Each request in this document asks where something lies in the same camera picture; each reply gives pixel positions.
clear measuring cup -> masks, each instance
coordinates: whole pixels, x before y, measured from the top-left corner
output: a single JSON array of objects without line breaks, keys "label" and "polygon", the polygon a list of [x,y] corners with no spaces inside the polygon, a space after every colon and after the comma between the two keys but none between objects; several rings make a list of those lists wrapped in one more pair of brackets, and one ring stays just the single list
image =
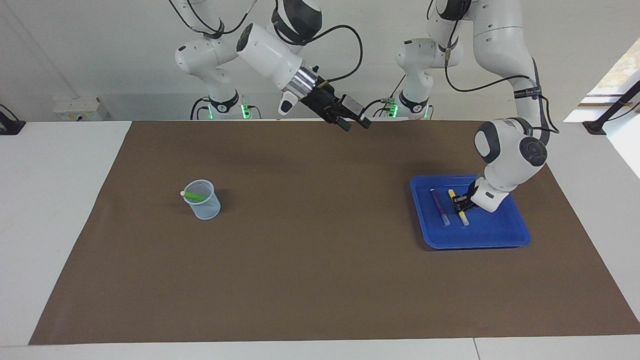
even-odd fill
[{"label": "clear measuring cup", "polygon": [[220,213],[221,204],[210,181],[193,181],[184,188],[181,195],[200,220],[211,220]]}]

black stand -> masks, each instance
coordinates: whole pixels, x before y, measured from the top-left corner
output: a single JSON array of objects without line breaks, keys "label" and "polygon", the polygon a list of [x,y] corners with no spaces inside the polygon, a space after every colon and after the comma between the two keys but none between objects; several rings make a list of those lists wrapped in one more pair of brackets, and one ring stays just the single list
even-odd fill
[{"label": "black stand", "polygon": [[4,113],[0,111],[0,124],[4,126],[4,129],[0,129],[0,135],[18,135],[18,133],[20,133],[20,130],[22,130],[27,122],[21,120],[10,120]]},{"label": "black stand", "polygon": [[638,81],[634,86],[631,86],[631,89],[629,89],[625,95],[622,95],[620,100],[613,104],[598,120],[585,121],[582,125],[584,125],[591,135],[606,135],[607,133],[602,129],[602,126],[604,126],[606,122],[611,121],[611,117],[631,101],[631,99],[633,99],[639,92],[640,81]]}]

label tag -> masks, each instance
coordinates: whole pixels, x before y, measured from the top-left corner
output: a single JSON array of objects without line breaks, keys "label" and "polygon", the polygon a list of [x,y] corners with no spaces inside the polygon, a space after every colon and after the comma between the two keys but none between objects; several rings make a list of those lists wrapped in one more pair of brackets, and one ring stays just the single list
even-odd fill
[{"label": "label tag", "polygon": [[524,99],[525,97],[537,97],[540,95],[542,95],[542,89],[539,87],[513,92],[513,97],[515,97],[516,99]]}]

table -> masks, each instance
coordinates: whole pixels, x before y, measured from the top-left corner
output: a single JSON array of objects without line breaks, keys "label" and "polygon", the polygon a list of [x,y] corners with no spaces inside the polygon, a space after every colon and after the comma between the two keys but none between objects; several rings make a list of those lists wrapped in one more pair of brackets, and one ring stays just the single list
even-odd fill
[{"label": "table", "polygon": [[[30,123],[0,139],[0,357],[617,359],[640,357],[640,336],[533,339],[200,343],[25,347],[130,123]],[[604,137],[561,124],[549,165],[636,316],[638,179]],[[26,200],[38,199],[37,206]]]}]

yellow marker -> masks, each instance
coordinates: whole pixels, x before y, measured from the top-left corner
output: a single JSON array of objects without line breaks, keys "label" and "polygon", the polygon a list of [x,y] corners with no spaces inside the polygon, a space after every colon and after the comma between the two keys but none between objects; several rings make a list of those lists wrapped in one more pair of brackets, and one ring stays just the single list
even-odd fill
[{"label": "yellow marker", "polygon": [[[451,197],[451,200],[453,200],[453,198],[455,198],[455,197],[456,197],[456,192],[455,192],[455,191],[453,191],[453,190],[451,190],[451,189],[449,189],[449,196]],[[467,219],[467,214],[465,214],[465,212],[464,212],[464,211],[460,211],[460,212],[458,213],[458,215],[460,215],[460,219],[462,219],[462,224],[463,224],[464,226],[469,226],[469,225],[470,225],[470,224],[469,224],[469,219]]]}]

